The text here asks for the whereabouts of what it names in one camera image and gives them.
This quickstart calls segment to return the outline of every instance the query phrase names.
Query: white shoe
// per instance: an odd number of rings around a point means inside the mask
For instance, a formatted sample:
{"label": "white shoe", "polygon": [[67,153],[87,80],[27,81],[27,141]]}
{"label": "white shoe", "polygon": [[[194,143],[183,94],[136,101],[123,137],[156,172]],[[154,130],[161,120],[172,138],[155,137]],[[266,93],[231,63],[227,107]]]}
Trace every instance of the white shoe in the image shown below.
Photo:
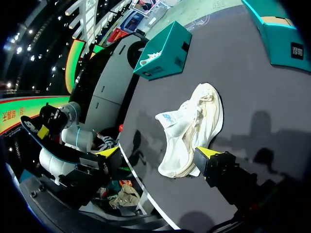
{"label": "white shoe", "polygon": [[149,58],[146,60],[142,60],[140,61],[140,65],[144,66],[145,64],[147,64],[148,62],[152,61],[153,59],[155,59],[156,57],[159,57],[161,55],[162,51],[154,53],[154,54],[148,54]]}
{"label": "white shoe", "polygon": [[193,162],[196,147],[208,147],[221,131],[224,121],[223,106],[215,88],[199,84],[190,100],[177,111],[156,115],[164,128],[167,148],[158,171],[170,178],[198,176]]}

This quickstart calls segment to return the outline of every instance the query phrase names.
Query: gray table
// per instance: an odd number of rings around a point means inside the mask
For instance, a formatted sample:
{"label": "gray table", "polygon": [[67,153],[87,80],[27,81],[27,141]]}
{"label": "gray table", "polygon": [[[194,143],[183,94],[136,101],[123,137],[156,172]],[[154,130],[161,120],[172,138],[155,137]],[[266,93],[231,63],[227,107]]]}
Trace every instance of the gray table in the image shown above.
{"label": "gray table", "polygon": [[[231,219],[236,207],[202,176],[170,179],[158,173],[166,140],[155,115],[177,110],[199,83],[209,82],[222,97],[225,118],[211,148],[249,159],[267,148],[274,154],[272,170],[302,179],[311,152],[311,76],[270,65],[246,13],[210,22],[192,34],[182,74],[139,80],[120,142],[165,219],[182,229],[206,232]],[[259,182],[281,179],[266,166],[240,161],[243,168],[259,173]]]}

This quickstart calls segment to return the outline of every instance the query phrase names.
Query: shoe tongue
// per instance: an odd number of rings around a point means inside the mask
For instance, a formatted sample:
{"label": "shoe tongue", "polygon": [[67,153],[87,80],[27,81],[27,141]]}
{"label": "shoe tongue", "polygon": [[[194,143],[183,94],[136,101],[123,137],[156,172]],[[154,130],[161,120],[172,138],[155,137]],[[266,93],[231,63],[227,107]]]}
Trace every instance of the shoe tongue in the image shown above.
{"label": "shoe tongue", "polygon": [[191,124],[191,118],[179,111],[166,112],[156,115],[164,131],[171,137],[177,137],[184,133]]}

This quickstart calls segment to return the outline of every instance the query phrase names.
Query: ceiling light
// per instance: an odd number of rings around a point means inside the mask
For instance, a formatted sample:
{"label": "ceiling light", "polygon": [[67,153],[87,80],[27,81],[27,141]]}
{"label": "ceiling light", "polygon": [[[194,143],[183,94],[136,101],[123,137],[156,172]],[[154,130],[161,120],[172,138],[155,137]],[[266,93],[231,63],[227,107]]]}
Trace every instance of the ceiling light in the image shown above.
{"label": "ceiling light", "polygon": [[22,51],[23,51],[23,48],[22,47],[18,47],[17,54],[21,53]]}

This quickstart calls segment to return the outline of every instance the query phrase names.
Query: teal shoe box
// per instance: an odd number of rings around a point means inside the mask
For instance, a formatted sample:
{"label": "teal shoe box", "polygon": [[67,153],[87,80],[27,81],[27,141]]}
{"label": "teal shoe box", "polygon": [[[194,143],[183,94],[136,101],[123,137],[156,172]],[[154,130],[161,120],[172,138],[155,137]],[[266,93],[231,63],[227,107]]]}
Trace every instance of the teal shoe box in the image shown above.
{"label": "teal shoe box", "polygon": [[[143,50],[134,73],[148,80],[158,79],[181,73],[184,69],[192,35],[178,22],[151,39]],[[149,54],[161,52],[161,55],[141,66],[140,61],[149,58]]]}
{"label": "teal shoe box", "polygon": [[311,71],[311,61],[298,29],[277,0],[242,0],[257,26],[272,65]]}

